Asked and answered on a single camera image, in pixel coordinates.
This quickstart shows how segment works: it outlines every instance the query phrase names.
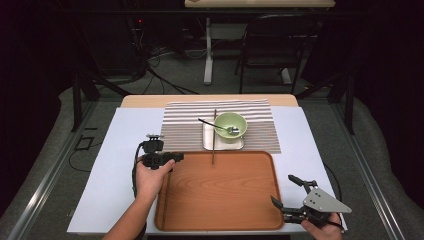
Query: green bowl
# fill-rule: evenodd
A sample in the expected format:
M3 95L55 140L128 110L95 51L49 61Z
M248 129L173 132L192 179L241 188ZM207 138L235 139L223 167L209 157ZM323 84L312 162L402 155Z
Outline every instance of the green bowl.
M236 140L237 138L243 136L247 130L246 119L242 115L233 112L227 112L218 115L215 119L215 125L223 128L236 127L240 130L239 134L232 135L224 129L214 127L215 132L224 140Z

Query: desk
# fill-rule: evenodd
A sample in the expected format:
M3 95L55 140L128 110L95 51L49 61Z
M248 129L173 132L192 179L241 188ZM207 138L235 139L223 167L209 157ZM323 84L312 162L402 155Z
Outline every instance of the desk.
M185 0L187 8L330 8L335 5L334 0ZM212 83L212 38L210 18L206 18L206 66L204 84ZM244 33L243 25L234 25L233 27L224 28L227 33L232 31L232 37L241 38Z
M128 208L134 199L131 170L135 150L140 142L146 140L146 134L160 132L164 107L168 102L258 99L267 99L270 103L278 132L282 153L272 154L272 157L284 204L287 207L300 207L306 197L303 188L288 180L289 174L316 180L323 190L334 196L306 117L292 95L130 95L116 110L68 232L104 234ZM277 231L162 232L154 225L156 204L155 201L149 213L146 234L258 235L304 232L300 225L289 223Z

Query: folded cloth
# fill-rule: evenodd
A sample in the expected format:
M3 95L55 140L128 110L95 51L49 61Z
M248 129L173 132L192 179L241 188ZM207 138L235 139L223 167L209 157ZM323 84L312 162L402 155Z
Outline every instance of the folded cloth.
M224 112L235 112L247 121L244 147L241 150L262 150L281 153L277 131L268 100L227 100L170 102L165 107L161 134L164 151L202 151L203 123L198 118L213 119Z

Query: brown tray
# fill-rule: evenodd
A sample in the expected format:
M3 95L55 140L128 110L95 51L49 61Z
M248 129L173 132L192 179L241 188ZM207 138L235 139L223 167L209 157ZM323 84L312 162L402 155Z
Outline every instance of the brown tray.
M164 179L155 225L162 231L277 230L284 224L272 156L263 151L185 152Z

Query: hand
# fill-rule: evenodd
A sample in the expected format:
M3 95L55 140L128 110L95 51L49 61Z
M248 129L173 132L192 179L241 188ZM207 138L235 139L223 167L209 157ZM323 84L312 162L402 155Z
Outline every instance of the hand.
M140 160L141 157L138 158L137 163L137 197L149 198L153 201L162 186L163 177L175 166L175 161L171 159L159 169L152 170L144 166Z
M331 222L340 224L340 217L337 213L332 213L328 219ZM302 227L308 231L316 240L342 240L342 232L339 227L327 224L324 227L317 228L308 220L303 220Z

